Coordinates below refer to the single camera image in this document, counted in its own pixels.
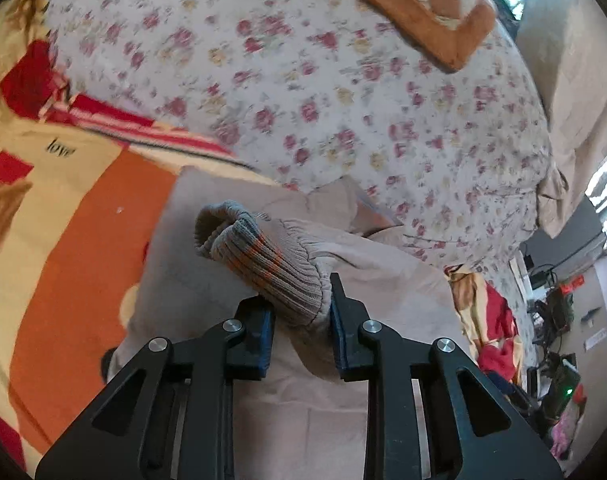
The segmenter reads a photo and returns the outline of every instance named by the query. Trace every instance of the red fabric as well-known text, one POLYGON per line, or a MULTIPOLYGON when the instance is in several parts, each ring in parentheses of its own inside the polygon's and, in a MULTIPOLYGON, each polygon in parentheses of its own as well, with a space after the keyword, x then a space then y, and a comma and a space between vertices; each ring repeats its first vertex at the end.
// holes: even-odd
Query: red fabric
POLYGON ((510 307, 507 306, 506 298, 501 296, 493 286, 486 283, 488 304, 486 307, 486 323, 488 324, 488 340, 494 341, 504 337, 514 337, 517 331, 517 323, 512 315, 510 307))
POLYGON ((482 372, 494 370, 506 381, 512 381, 515 378, 517 369, 515 368, 512 354, 515 344, 512 339, 504 341, 501 348, 492 345, 485 345, 479 350, 477 357, 477 366, 482 372))
POLYGON ((67 81, 52 69, 49 47, 47 41, 33 41, 26 55, 0 83, 6 103, 20 117, 93 130, 112 137, 123 148, 137 142, 234 160, 232 153, 217 140, 191 137, 185 130, 157 128, 151 118, 126 112, 87 95, 79 94, 70 104, 66 100, 67 81))
POLYGON ((33 167, 8 152, 0 152, 0 182, 4 184, 12 184, 15 180, 25 178, 33 167))
POLYGON ((56 90, 56 78, 48 57, 49 47, 46 41, 33 41, 26 55, 0 83, 6 103, 20 117, 38 119, 39 110, 56 90))
POLYGON ((75 98, 72 107, 91 114, 106 115, 119 121, 141 124, 141 126, 152 126, 152 124, 154 124, 154 120, 152 119, 131 114, 125 110, 120 110, 107 103, 88 97, 85 94, 79 94, 75 98))
POLYGON ((0 443, 8 452, 8 455, 10 455, 19 467, 25 471, 26 457, 23 453, 21 437, 19 437, 19 434, 10 428, 2 418, 0 418, 0 443))

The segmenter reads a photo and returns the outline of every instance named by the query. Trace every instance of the beige garment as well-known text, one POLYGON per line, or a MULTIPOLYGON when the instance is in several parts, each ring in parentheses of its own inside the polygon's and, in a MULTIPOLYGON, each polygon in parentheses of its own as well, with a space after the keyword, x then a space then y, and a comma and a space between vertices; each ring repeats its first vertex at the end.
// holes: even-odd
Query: beige garment
MULTIPOLYGON (((334 191, 327 187, 320 196, 305 198, 184 170, 152 238, 135 313, 115 352, 112 373, 150 338, 199 336, 230 317, 241 298, 254 294, 226 267, 200 258, 192 247, 196 212, 224 198, 242 200, 248 209, 273 218, 278 214, 291 229, 305 232, 311 261, 323 272, 338 272, 346 294, 363 301, 371 317, 406 338, 432 343, 448 336, 467 349, 443 273, 397 248, 318 223, 326 217, 336 226, 351 222, 353 213, 345 207, 350 201, 341 198, 343 184, 331 186, 334 191)), ((311 347, 311 339, 300 335, 278 321, 266 379, 235 383, 239 479, 353 480, 363 475, 367 384, 343 383, 327 359, 329 340, 317 338, 311 347)), ((427 471, 423 410, 417 416, 427 471)))
POLYGON ((549 117, 553 160, 537 198, 554 238, 607 155, 607 18, 595 0, 527 0, 517 46, 549 117))

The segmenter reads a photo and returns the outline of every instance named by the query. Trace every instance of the bed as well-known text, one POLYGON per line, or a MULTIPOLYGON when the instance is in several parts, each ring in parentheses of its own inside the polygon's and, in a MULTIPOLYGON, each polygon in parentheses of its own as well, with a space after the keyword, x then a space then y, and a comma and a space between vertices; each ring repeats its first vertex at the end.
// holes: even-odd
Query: bed
POLYGON ((360 0, 50 0, 45 19, 77 91, 291 188, 350 174, 424 261, 507 262, 535 230, 547 123, 498 23, 443 73, 360 0))

